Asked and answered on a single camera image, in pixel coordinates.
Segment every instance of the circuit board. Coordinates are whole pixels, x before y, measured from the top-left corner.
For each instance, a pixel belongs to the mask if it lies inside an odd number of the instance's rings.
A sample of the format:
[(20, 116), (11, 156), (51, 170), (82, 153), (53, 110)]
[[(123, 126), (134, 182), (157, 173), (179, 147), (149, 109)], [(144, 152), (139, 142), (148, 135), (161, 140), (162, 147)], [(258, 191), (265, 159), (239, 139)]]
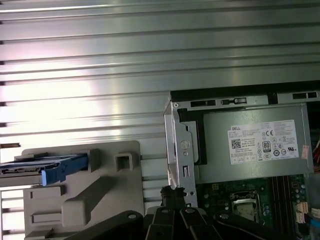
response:
[(206, 211), (209, 216), (213, 216), (220, 211), (234, 212), (235, 205), (231, 200), (231, 195), (234, 193), (250, 193), (256, 192), (259, 202), (252, 202), (246, 205), (247, 218), (252, 218), (256, 222), (262, 223), (268, 227), (273, 226), (271, 214), (270, 189), (267, 178), (257, 178), (239, 181), (227, 181), (219, 183), (205, 183), (196, 186), (198, 206)]
[[(304, 176), (292, 175), (289, 177), (289, 183), (292, 213), (296, 221), (297, 204), (307, 200)], [(220, 211), (230, 211), (267, 227), (274, 227), (273, 190), (270, 178), (205, 183), (197, 185), (196, 190), (198, 206), (204, 209), (209, 216)], [(237, 197), (241, 198), (241, 204), (238, 204)], [(295, 230), (300, 239), (310, 239), (309, 235), (299, 233), (297, 223)]]
[(298, 224), (296, 219), (296, 211), (297, 211), (297, 204), (306, 202), (307, 201), (307, 193), (306, 193), (306, 186), (305, 186), (305, 179), (303, 175), (292, 175), (290, 176), (290, 195), (292, 199), (292, 211), (293, 211), (293, 218), (295, 222), (295, 229), (298, 235), (298, 239), (302, 240), (310, 240), (311, 236), (306, 231), (305, 233), (300, 232), (301, 226), (307, 227), (307, 224)]

